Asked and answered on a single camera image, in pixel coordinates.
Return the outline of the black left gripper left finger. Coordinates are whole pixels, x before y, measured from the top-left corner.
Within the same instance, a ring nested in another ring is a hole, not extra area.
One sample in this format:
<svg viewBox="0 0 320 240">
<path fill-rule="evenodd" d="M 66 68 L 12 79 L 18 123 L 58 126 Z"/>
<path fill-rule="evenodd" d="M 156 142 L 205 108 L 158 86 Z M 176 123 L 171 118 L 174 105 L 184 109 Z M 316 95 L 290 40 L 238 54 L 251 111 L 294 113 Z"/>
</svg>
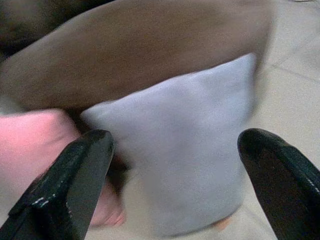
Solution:
<svg viewBox="0 0 320 240">
<path fill-rule="evenodd" d="M 37 177 L 0 228 L 2 240 L 83 240 L 115 151 L 109 131 L 71 142 Z"/>
</svg>

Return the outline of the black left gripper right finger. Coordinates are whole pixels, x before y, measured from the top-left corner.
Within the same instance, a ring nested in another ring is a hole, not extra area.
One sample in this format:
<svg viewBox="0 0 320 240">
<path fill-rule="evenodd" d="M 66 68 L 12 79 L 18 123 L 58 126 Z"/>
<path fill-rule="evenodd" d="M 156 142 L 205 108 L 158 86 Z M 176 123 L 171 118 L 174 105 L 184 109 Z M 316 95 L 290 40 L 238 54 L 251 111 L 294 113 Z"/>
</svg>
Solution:
<svg viewBox="0 0 320 240">
<path fill-rule="evenodd" d="M 237 148 L 255 195 L 279 240 L 320 238 L 320 171 L 296 147 L 260 128 Z"/>
</svg>

